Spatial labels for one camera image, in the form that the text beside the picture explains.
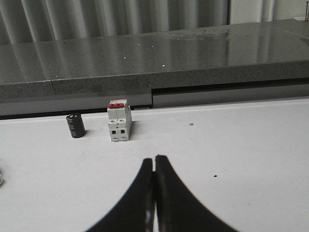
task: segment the red switch toggle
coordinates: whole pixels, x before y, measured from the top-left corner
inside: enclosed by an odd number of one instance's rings
[[[108,104],[108,108],[122,108],[125,104],[123,103],[114,103],[114,104]]]

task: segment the electrolytic capacitor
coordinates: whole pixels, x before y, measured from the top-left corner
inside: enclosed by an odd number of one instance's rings
[[[82,116],[80,113],[70,114],[67,116],[66,119],[69,125],[71,136],[74,139],[83,137],[86,134]]]

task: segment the vertical blind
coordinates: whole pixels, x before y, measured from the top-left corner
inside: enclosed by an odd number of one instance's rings
[[[0,44],[224,25],[228,0],[0,0]]]

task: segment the gray countertop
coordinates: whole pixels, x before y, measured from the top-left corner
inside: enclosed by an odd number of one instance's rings
[[[293,19],[0,46],[0,101],[309,77]]]

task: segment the white circuit breaker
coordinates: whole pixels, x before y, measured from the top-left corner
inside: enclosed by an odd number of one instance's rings
[[[132,124],[131,109],[126,99],[113,100],[107,108],[109,131],[113,142],[127,141]]]

